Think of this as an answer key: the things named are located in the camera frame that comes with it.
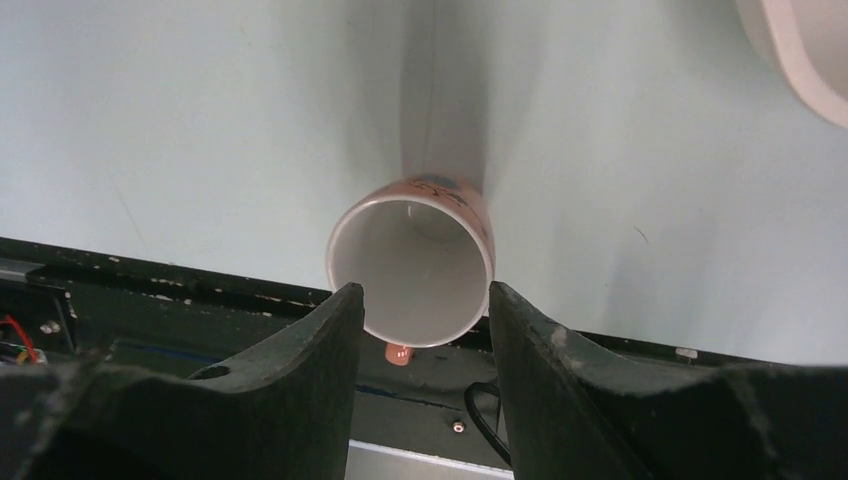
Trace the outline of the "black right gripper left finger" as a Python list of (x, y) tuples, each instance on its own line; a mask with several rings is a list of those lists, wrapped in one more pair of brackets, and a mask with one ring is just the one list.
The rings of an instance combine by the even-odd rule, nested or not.
[(187, 378), (97, 351), (1, 371), (5, 479), (341, 479), (364, 320), (349, 283)]

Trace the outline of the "pink ceramic mug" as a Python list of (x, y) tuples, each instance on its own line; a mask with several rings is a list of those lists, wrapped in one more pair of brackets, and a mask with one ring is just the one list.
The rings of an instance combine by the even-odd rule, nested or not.
[(363, 287), (365, 331), (405, 366), (488, 311), (496, 247), (484, 199), (471, 183), (433, 173), (387, 184), (339, 218), (325, 268), (332, 289)]

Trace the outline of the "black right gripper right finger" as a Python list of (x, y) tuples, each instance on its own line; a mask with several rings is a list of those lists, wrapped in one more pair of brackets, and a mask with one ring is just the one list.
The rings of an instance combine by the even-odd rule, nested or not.
[(639, 362), (490, 286), (518, 479), (843, 479), (847, 371)]

